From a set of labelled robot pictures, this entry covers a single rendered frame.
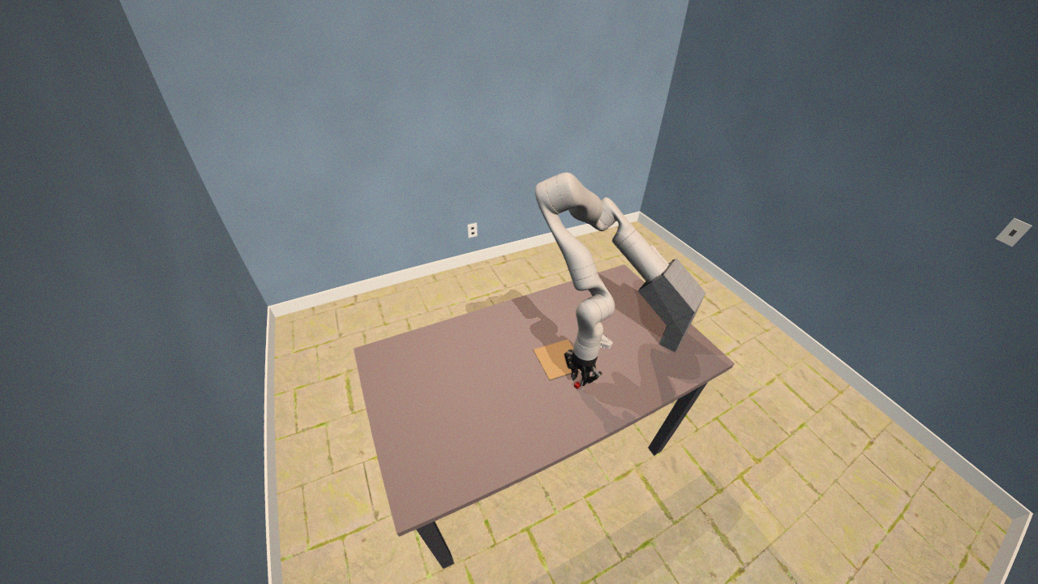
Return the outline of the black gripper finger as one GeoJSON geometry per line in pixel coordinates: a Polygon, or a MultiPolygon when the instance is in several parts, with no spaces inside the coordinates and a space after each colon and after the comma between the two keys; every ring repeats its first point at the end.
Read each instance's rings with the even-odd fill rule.
{"type": "Polygon", "coordinates": [[[578,376],[578,369],[577,369],[578,363],[573,363],[573,359],[571,358],[571,355],[572,355],[572,351],[570,349],[568,349],[568,351],[566,352],[566,354],[564,354],[564,357],[566,358],[566,363],[567,363],[568,369],[571,369],[572,372],[573,372],[572,376],[571,376],[572,380],[575,380],[576,377],[578,376]]]}
{"type": "Polygon", "coordinates": [[[597,380],[600,376],[602,376],[602,372],[594,369],[593,374],[590,376],[590,373],[585,373],[585,367],[581,367],[581,374],[582,374],[581,387],[585,387],[586,384],[590,384],[590,382],[593,382],[594,380],[597,380]]]}

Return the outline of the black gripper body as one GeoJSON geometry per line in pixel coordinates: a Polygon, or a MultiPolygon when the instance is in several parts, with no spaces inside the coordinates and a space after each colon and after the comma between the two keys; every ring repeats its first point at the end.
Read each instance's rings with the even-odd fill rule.
{"type": "Polygon", "coordinates": [[[573,359],[573,362],[578,363],[577,369],[581,370],[581,367],[585,367],[585,373],[588,373],[588,372],[594,370],[593,367],[596,368],[596,366],[594,365],[594,363],[596,363],[597,357],[598,356],[596,356],[596,358],[594,358],[593,361],[582,361],[582,359],[579,359],[578,356],[576,356],[574,354],[574,351],[573,351],[572,359],[573,359]]]}

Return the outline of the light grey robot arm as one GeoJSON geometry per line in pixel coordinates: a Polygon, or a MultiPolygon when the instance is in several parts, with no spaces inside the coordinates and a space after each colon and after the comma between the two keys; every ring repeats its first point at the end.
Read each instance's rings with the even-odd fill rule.
{"type": "Polygon", "coordinates": [[[611,199],[603,197],[600,200],[573,174],[561,173],[559,176],[538,182],[535,185],[535,199],[550,232],[559,244],[561,254],[566,260],[575,289],[592,294],[592,297],[576,307],[578,330],[573,351],[582,361],[593,361],[600,347],[612,347],[613,341],[602,335],[601,321],[613,314],[613,297],[600,280],[588,247],[564,228],[559,213],[568,210],[576,221],[590,223],[596,230],[607,230],[618,221],[612,242],[620,249],[620,254],[626,256],[646,282],[652,282],[661,276],[670,263],[653,245],[650,247],[645,238],[639,235],[638,230],[633,228],[633,223],[627,221],[611,199]]]}

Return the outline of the tan square mat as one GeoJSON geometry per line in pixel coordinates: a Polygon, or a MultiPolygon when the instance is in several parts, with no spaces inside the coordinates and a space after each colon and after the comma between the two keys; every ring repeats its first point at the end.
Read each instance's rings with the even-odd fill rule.
{"type": "Polygon", "coordinates": [[[535,356],[540,361],[543,370],[549,380],[555,380],[561,376],[571,374],[571,369],[567,368],[564,354],[568,349],[573,349],[570,341],[557,341],[555,344],[532,349],[535,356]]]}

